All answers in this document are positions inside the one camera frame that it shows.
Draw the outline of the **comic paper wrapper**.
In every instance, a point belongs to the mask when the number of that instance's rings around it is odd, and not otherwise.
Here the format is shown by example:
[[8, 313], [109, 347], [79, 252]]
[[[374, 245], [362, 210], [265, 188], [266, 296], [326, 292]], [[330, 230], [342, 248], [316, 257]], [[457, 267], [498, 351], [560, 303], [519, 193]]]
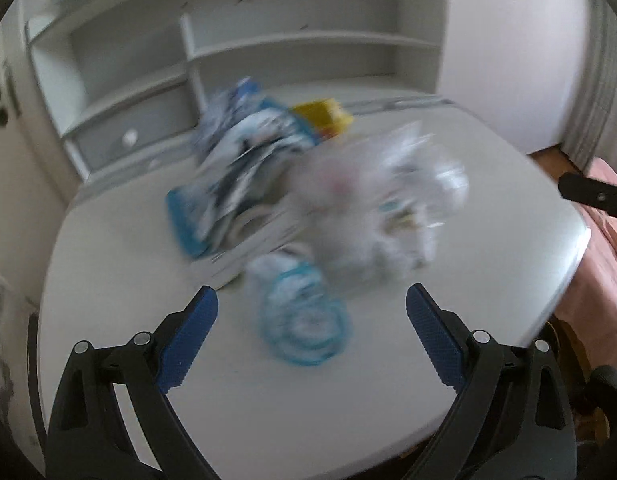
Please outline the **comic paper wrapper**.
[[189, 264], [189, 278], [221, 289], [238, 278], [252, 259], [292, 242], [302, 229], [302, 219], [284, 202], [250, 208], [231, 223], [217, 252]]

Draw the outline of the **blue white snack wrapper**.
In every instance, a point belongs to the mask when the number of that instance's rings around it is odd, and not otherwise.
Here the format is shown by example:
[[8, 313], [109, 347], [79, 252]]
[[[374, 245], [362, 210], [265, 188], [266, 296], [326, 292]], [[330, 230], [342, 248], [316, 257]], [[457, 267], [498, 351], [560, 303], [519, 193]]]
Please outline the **blue white snack wrapper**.
[[319, 143], [305, 119], [251, 78], [212, 96], [191, 141], [194, 176], [166, 194], [182, 252], [191, 259], [217, 252], [238, 214], [260, 204], [290, 162]]

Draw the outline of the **clear plastic bag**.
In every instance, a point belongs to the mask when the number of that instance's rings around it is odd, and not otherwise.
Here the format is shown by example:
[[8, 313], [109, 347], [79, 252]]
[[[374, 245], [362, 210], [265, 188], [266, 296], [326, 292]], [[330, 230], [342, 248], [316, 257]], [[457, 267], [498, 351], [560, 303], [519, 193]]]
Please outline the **clear plastic bag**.
[[470, 183], [461, 161], [409, 122], [342, 134], [288, 173], [293, 208], [319, 270], [337, 292], [401, 281], [430, 266]]

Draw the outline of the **yellow snack box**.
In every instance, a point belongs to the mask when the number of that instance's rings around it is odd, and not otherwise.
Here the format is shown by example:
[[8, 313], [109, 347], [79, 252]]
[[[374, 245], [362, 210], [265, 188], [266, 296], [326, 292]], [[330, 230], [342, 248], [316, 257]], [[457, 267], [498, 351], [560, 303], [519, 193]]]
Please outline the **yellow snack box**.
[[335, 99], [305, 102], [292, 106], [291, 110], [306, 120], [322, 139], [340, 136], [354, 122], [354, 117]]

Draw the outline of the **grey striped curtain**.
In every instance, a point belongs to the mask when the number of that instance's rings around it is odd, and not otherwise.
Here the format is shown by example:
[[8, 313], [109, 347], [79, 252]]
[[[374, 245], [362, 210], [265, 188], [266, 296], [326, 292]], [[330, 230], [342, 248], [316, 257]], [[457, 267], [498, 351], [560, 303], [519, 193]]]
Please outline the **grey striped curtain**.
[[581, 170], [600, 157], [617, 173], [617, 16], [605, 0], [589, 3], [584, 69], [561, 146]]

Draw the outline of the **pink bed blanket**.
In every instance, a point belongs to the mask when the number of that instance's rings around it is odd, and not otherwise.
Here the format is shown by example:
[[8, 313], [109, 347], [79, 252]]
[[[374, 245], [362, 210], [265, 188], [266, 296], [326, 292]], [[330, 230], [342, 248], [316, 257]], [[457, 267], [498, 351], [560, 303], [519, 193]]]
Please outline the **pink bed blanket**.
[[617, 218], [589, 205], [575, 208], [590, 230], [590, 240], [557, 317], [578, 338], [617, 337]]

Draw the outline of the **grey drawer with white knob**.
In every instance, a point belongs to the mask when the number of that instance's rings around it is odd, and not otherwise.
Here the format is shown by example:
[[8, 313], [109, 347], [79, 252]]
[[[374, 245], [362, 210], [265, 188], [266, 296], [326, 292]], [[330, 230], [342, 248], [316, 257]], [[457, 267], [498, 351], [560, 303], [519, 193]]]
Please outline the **grey drawer with white knob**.
[[90, 170], [99, 170], [141, 148], [186, 132], [199, 114], [186, 84], [150, 96], [99, 119], [73, 136]]

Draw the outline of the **white grey desk hutch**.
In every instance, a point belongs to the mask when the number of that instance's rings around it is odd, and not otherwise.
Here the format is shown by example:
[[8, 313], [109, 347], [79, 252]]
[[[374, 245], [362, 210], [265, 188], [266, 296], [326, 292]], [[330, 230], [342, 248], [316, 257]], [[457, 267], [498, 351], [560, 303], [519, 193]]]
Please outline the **white grey desk hutch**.
[[289, 104], [433, 94], [446, 6], [447, 0], [49, 0], [25, 21], [24, 37], [54, 131], [88, 178], [176, 136], [99, 170], [86, 166], [73, 136], [181, 84], [194, 99], [197, 123], [213, 94], [243, 78]]

